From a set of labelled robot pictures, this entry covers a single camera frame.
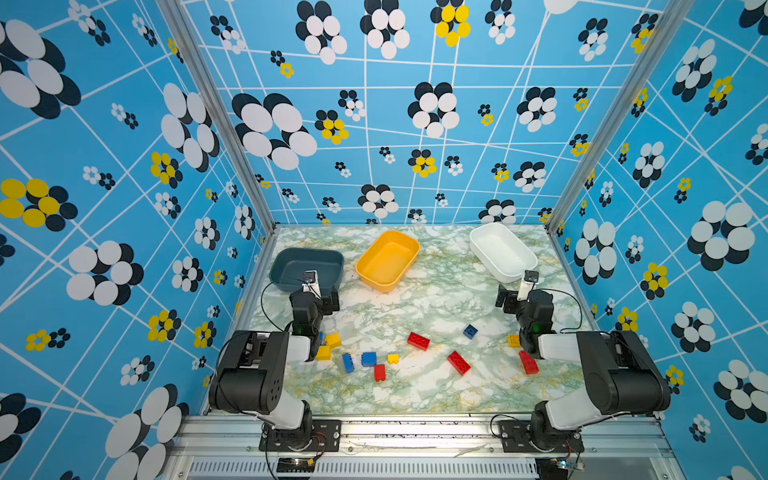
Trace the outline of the dark teal plastic bin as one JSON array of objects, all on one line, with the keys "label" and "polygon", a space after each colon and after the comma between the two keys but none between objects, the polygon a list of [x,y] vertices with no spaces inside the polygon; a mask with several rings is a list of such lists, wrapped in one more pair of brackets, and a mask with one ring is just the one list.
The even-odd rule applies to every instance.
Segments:
[{"label": "dark teal plastic bin", "polygon": [[291,247],[280,251],[270,269],[269,281],[283,292],[299,288],[304,273],[315,270],[321,290],[338,289],[343,279],[344,257],[336,250]]}]

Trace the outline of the small blue lego brick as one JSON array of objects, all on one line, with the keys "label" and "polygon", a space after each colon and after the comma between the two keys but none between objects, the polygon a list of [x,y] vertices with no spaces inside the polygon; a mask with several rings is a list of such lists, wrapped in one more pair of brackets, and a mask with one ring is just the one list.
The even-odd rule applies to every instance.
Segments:
[{"label": "small blue lego brick", "polygon": [[467,325],[463,331],[463,334],[469,338],[473,339],[475,335],[477,334],[478,330],[471,324]]}]

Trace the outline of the white plastic bin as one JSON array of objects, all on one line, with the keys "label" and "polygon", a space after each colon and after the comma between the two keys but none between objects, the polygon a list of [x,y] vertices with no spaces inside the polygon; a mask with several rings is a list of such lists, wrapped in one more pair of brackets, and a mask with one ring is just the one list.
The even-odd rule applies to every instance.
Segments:
[{"label": "white plastic bin", "polygon": [[538,259],[506,225],[488,223],[469,234],[470,250],[500,283],[512,283],[534,271]]}]

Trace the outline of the yellow plastic bin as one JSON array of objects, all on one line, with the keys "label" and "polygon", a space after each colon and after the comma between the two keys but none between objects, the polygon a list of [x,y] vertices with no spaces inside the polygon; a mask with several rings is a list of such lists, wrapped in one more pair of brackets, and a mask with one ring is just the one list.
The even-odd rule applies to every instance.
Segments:
[{"label": "yellow plastic bin", "polygon": [[355,265],[360,280],[372,289],[389,293],[395,289],[417,259],[420,243],[395,230],[384,232]]}]

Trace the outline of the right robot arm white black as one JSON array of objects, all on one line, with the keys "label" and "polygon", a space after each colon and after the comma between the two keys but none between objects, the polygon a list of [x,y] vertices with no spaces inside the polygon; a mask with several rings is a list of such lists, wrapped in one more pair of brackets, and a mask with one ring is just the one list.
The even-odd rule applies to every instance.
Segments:
[{"label": "right robot arm white black", "polygon": [[553,329],[553,295],[498,288],[495,306],[515,316],[524,359],[571,362],[581,368],[583,386],[565,396],[541,401],[527,423],[532,447],[576,452],[577,436],[587,426],[623,415],[650,415],[666,410],[671,388],[633,331]]}]

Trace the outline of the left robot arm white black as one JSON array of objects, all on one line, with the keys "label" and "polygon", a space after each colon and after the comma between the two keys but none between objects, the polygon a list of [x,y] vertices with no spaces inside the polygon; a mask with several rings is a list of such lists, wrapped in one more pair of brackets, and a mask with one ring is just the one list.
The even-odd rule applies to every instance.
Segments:
[{"label": "left robot arm white black", "polygon": [[311,452],[338,449],[338,421],[316,421],[309,403],[284,390],[286,367],[331,352],[320,338],[324,317],[340,309],[338,290],[305,284],[289,296],[293,320],[271,332],[238,330],[225,343],[209,387],[209,406],[262,422],[259,450]]}]

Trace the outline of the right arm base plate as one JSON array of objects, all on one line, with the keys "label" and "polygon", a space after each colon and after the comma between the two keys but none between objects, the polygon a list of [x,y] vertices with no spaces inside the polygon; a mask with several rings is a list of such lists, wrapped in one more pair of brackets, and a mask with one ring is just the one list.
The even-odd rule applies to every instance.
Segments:
[{"label": "right arm base plate", "polygon": [[502,420],[497,434],[505,453],[566,455],[584,452],[582,436],[577,431],[560,431],[544,423]]}]

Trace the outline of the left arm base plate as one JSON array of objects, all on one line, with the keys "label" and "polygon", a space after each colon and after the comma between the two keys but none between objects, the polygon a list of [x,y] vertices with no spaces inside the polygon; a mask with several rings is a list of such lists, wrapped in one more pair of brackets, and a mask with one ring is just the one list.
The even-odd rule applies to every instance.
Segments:
[{"label": "left arm base plate", "polygon": [[298,429],[275,429],[268,423],[262,426],[258,449],[269,453],[325,453],[338,452],[342,422],[336,419],[313,419],[311,425]]}]

